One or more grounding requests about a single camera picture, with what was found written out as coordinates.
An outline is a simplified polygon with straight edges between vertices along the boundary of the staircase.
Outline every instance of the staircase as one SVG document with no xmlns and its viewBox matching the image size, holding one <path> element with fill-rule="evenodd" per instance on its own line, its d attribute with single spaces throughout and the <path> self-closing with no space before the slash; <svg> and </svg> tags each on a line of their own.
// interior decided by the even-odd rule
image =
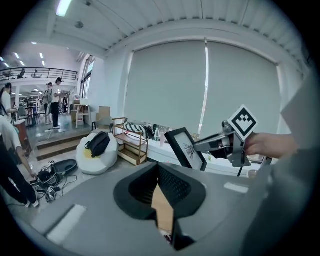
<svg viewBox="0 0 320 256">
<path fill-rule="evenodd" d="M 36 145 L 38 149 L 35 152 L 38 161 L 52 158 L 77 149 L 82 138 L 87 137 L 90 132 L 82 132 L 67 135 L 63 138 L 50 141 L 42 141 Z"/>
</svg>

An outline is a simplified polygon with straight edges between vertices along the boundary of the black picture frame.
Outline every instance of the black picture frame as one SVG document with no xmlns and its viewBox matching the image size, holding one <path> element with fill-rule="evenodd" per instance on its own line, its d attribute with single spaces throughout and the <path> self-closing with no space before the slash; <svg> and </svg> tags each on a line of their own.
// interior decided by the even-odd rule
<svg viewBox="0 0 320 256">
<path fill-rule="evenodd" d="M 180 128 L 180 129 L 176 129 L 176 130 L 172 130 L 172 131 L 168 131 L 164 134 L 165 138 L 167 139 L 169 145 L 171 146 L 171 148 L 173 149 L 174 154 L 176 155 L 176 157 L 178 158 L 180 164 L 183 167 L 187 167 L 190 169 L 193 169 L 189 160 L 186 158 L 183 150 L 181 149 L 181 147 L 179 146 L 178 142 L 175 139 L 175 136 L 185 133 L 188 137 L 188 139 L 190 140 L 190 142 L 192 143 L 192 145 L 195 144 L 194 139 L 191 137 L 190 133 L 187 131 L 187 129 L 184 128 Z M 195 151 L 195 153 L 200 157 L 201 161 L 202 161 L 202 166 L 200 168 L 199 171 L 205 171 L 206 167 L 207 167 L 207 161 L 204 158 L 204 156 L 202 155 L 201 152 L 197 152 Z"/>
</svg>

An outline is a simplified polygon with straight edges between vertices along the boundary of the white shirt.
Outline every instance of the white shirt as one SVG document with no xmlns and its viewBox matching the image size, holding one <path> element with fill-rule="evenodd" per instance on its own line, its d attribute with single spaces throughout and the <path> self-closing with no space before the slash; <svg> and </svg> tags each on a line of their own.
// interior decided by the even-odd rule
<svg viewBox="0 0 320 256">
<path fill-rule="evenodd" d="M 14 146 L 14 149 L 21 147 L 19 135 L 14 126 L 7 119 L 0 115 L 0 135 L 7 150 Z"/>
<path fill-rule="evenodd" d="M 59 102 L 59 96 L 55 97 L 55 94 L 58 94 L 58 85 L 52 87 L 52 103 Z"/>
<path fill-rule="evenodd" d="M 2 94 L 1 103 L 2 103 L 5 111 L 8 114 L 8 110 L 11 109 L 11 97 L 10 97 L 10 94 L 7 91 L 4 91 L 3 94 Z M 6 119 L 11 121 L 11 117 L 10 117 L 9 114 L 6 116 Z"/>
</svg>

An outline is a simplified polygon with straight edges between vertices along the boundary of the white bean bag chair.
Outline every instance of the white bean bag chair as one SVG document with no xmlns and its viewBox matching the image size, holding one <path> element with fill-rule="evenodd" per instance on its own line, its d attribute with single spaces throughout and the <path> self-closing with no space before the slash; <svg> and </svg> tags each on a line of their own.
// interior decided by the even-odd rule
<svg viewBox="0 0 320 256">
<path fill-rule="evenodd" d="M 85 148 L 87 142 L 92 141 L 97 134 L 91 133 L 88 137 L 81 139 L 76 147 L 75 159 L 79 169 L 84 174 L 100 175 L 112 167 L 118 159 L 119 144 L 114 135 L 109 132 L 110 143 L 104 153 L 98 157 L 92 158 L 91 151 Z"/>
</svg>

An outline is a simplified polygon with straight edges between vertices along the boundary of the black bag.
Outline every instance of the black bag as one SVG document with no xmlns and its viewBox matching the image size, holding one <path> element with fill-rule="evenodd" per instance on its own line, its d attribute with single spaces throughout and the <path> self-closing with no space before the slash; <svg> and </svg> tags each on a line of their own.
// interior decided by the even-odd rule
<svg viewBox="0 0 320 256">
<path fill-rule="evenodd" d="M 93 158 L 102 155 L 110 142 L 109 134 L 105 131 L 100 131 L 91 141 L 85 144 L 87 150 L 91 150 Z"/>
</svg>

